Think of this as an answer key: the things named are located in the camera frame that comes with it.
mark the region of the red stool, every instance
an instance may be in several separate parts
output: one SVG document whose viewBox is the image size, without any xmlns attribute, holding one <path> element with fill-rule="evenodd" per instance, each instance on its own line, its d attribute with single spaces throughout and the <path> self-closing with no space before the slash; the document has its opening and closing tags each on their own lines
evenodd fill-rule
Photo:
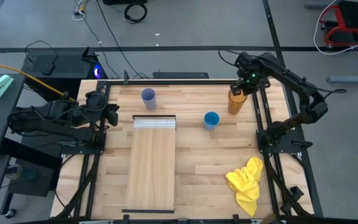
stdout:
<svg viewBox="0 0 358 224">
<path fill-rule="evenodd" d="M 324 21 L 322 17 L 335 9 L 337 21 Z M 319 18 L 321 30 L 326 31 L 324 42 L 328 48 L 349 47 L 358 44 L 358 2 L 341 1 L 337 6 L 329 6 Z"/>
</svg>

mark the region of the gray floor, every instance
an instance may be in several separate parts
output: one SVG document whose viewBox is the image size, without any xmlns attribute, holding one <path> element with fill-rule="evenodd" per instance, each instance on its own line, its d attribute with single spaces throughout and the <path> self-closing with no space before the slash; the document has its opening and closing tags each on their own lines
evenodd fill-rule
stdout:
<svg viewBox="0 0 358 224">
<path fill-rule="evenodd" d="M 270 0 L 269 3 L 281 46 L 313 46 L 314 27 L 321 11 L 304 9 L 303 0 Z M 72 0 L 5 1 L 0 10 L 0 47 L 25 47 L 35 40 L 44 40 L 54 47 L 97 47 L 85 23 L 71 19 L 74 6 Z M 119 12 L 102 5 L 121 46 L 273 45 L 259 0 L 149 0 L 147 7 L 146 20 L 131 25 Z M 96 2 L 89 1 L 86 18 L 103 46 L 115 47 Z M 321 33 L 318 37 L 318 43 L 323 45 Z M 106 52 L 106 55 L 116 71 L 122 74 L 126 69 L 134 76 L 120 53 Z M 126 52 L 126 55 L 138 72 L 148 75 L 160 70 L 208 72 L 210 78 L 236 77 L 236 69 L 222 63 L 213 51 Z M 234 55 L 224 56 L 235 59 Z M 330 75 L 358 75 L 358 52 L 333 57 L 317 52 L 284 52 L 283 56 L 288 68 L 319 87 L 349 90 L 346 95 L 329 97 L 327 115 L 303 128 L 305 138 L 314 142 L 309 152 L 324 215 L 358 218 L 358 86 L 326 83 Z M 23 53 L 0 53 L 0 63 L 21 68 L 24 57 Z M 106 68 L 103 55 L 99 59 Z M 39 96 L 28 91 L 19 100 L 21 106 L 42 103 Z M 15 195 L 12 207 L 19 213 L 12 220 L 0 216 L 0 223 L 45 219 L 52 199 L 52 194 L 46 198 Z"/>
</svg>

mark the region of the blue cup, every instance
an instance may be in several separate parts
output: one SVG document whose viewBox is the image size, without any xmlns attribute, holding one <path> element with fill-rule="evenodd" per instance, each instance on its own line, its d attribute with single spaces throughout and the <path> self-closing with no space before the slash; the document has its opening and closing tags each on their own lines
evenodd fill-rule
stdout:
<svg viewBox="0 0 358 224">
<path fill-rule="evenodd" d="M 207 130 L 214 129 L 219 124 L 219 115 L 215 112 L 208 112 L 204 116 L 204 127 Z"/>
<path fill-rule="evenodd" d="M 148 110 L 155 110 L 157 103 L 155 102 L 155 91 L 151 88 L 146 88 L 142 91 L 142 100 Z"/>
</svg>

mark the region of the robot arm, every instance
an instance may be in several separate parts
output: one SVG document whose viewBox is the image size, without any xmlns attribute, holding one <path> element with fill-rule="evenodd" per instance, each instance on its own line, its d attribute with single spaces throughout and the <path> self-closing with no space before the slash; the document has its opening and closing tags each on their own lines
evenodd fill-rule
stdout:
<svg viewBox="0 0 358 224">
<path fill-rule="evenodd" d="M 235 64 L 239 79 L 235 85 L 231 85 L 233 94 L 248 95 L 258 90 L 261 80 L 269 76 L 274 77 L 282 84 L 288 86 L 299 95 L 300 112 L 285 121 L 273 122 L 266 129 L 266 142 L 275 145 L 285 133 L 299 124 L 311 124 L 317 122 L 328 111 L 324 97 L 317 88 L 300 78 L 293 72 L 278 65 L 277 59 L 271 53 L 264 53 L 261 56 L 251 56 L 242 52 Z"/>
<path fill-rule="evenodd" d="M 33 131 L 59 134 L 75 138 L 81 142 L 94 144 L 101 136 L 93 127 L 79 127 L 90 123 L 96 124 L 104 116 L 109 124 L 116 126 L 118 105 L 110 105 L 104 93 L 92 91 L 86 95 L 86 104 L 78 105 L 76 101 L 55 100 L 44 106 L 16 108 L 9 115 L 9 127 L 13 133 L 22 134 Z"/>
</svg>

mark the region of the yellow cloth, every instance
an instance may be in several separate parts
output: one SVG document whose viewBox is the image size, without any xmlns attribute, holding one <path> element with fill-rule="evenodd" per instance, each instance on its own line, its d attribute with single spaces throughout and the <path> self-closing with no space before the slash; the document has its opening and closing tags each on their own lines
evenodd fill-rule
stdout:
<svg viewBox="0 0 358 224">
<path fill-rule="evenodd" d="M 258 157 L 251 157 L 246 167 L 228 172 L 229 187 L 236 192 L 236 201 L 250 216 L 254 216 L 259 198 L 259 180 L 264 163 Z"/>
</svg>

